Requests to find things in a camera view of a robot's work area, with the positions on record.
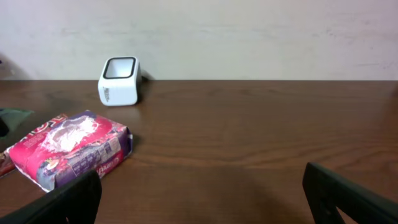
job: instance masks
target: food wrapper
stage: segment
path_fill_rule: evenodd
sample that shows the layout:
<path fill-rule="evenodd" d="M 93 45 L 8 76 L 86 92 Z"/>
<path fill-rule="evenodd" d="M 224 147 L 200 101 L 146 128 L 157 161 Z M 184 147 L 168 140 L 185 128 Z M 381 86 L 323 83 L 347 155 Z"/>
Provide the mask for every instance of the food wrapper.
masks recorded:
<path fill-rule="evenodd" d="M 7 149 L 19 171 L 46 192 L 88 170 L 102 177 L 131 151 L 126 126 L 90 111 L 58 115 Z"/>

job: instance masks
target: white device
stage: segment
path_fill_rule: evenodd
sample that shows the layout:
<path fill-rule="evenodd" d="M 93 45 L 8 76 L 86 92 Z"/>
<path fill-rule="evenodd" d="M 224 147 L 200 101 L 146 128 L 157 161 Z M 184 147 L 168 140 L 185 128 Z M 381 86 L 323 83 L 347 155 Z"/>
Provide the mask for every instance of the white device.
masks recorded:
<path fill-rule="evenodd" d="M 136 57 L 110 58 L 99 78 L 99 98 L 106 106 L 134 105 L 138 101 L 140 84 L 141 70 Z"/>

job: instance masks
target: brown table surface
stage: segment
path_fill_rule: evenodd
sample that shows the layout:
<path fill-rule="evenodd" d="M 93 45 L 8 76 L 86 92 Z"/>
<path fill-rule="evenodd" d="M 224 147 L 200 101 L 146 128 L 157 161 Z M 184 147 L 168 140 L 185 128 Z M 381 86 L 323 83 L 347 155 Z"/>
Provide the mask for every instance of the brown table surface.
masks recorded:
<path fill-rule="evenodd" d="M 34 110 L 6 147 L 52 117 L 92 110 L 130 127 L 135 152 L 102 179 L 96 223 L 313 223 L 315 161 L 398 201 L 397 82 L 154 81 L 106 107 L 96 81 L 0 82 L 0 107 Z M 44 193 L 0 179 L 0 216 Z"/>

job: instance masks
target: wooden table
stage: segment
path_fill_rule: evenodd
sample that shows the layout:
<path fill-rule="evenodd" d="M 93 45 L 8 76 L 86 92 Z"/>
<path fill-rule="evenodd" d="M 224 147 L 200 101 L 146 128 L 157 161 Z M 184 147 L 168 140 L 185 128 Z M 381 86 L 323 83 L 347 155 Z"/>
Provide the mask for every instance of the wooden table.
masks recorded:
<path fill-rule="evenodd" d="M 0 107 L 36 111 L 1 146 L 92 110 L 141 139 L 103 178 L 97 223 L 313 223 L 308 161 L 398 201 L 397 84 L 155 81 L 141 104 L 106 107 L 96 81 L 1 81 Z M 0 216 L 44 194 L 17 171 L 0 192 Z"/>

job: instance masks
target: plastic wrapper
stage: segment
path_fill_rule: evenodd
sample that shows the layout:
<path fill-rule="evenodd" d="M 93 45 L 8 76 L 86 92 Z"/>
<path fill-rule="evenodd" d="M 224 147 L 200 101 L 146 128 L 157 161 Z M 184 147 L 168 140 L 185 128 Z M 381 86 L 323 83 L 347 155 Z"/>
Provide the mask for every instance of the plastic wrapper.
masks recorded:
<path fill-rule="evenodd" d="M 61 114 L 7 149 L 15 166 L 46 192 L 95 169 L 100 177 L 132 151 L 132 134 L 90 111 Z"/>

